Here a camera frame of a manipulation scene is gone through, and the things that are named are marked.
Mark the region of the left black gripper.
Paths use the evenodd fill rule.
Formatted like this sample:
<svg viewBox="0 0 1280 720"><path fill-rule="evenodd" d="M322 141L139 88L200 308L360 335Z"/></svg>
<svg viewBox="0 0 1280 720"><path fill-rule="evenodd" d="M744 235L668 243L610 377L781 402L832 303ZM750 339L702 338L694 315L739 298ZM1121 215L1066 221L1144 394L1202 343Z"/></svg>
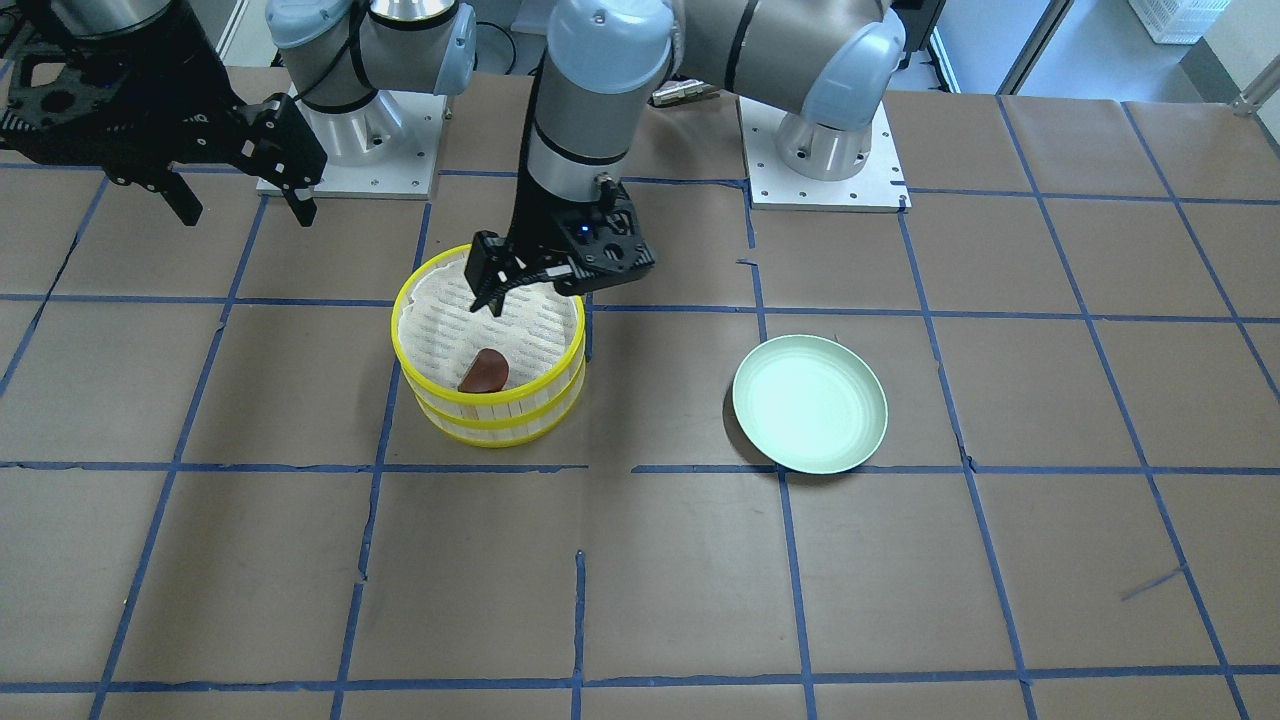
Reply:
<svg viewBox="0 0 1280 720"><path fill-rule="evenodd" d="M507 234L474 234L463 269L474 292L471 313L486 307L498 318L506 295L530 284L549 283L562 296L579 296L640 281L657 265L625 186L613 176L596 176L589 187L596 196L579 202L531 176L517 178Z"/></svg>

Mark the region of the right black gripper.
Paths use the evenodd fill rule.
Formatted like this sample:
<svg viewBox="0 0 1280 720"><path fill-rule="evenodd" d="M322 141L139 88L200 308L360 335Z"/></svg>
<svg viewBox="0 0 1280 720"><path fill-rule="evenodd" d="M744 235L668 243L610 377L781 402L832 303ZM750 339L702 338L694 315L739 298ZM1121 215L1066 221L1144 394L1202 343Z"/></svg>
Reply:
<svg viewBox="0 0 1280 720"><path fill-rule="evenodd" d="M204 205L175 164L266 179L301 227L326 154L287 94L243 100L187 1L18 1L3 146L45 165L148 186L183 225Z"/></svg>

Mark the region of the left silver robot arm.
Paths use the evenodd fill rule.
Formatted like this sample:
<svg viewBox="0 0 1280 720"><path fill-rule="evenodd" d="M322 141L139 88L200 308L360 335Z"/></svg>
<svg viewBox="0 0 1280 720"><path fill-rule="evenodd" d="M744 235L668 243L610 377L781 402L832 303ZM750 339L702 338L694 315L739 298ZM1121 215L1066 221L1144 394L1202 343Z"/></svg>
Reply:
<svg viewBox="0 0 1280 720"><path fill-rule="evenodd" d="M786 167L854 177L905 54L888 1L558 1L529 97L506 234L479 231L474 311L548 283L563 296L640 281L657 259L622 169L652 95L675 76L782 111Z"/></svg>

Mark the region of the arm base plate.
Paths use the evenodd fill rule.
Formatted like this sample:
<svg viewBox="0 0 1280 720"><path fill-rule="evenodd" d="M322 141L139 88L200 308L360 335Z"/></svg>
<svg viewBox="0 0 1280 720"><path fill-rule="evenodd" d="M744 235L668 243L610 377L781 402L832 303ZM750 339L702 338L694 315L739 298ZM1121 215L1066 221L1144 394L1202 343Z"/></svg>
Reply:
<svg viewBox="0 0 1280 720"><path fill-rule="evenodd" d="M831 129L739 100L751 206L787 211L897 213L913 201L884 105L860 131Z"/></svg>
<svg viewBox="0 0 1280 720"><path fill-rule="evenodd" d="M346 114L303 106L303 118L328 155L312 196L429 200L449 100L383 90Z"/></svg>

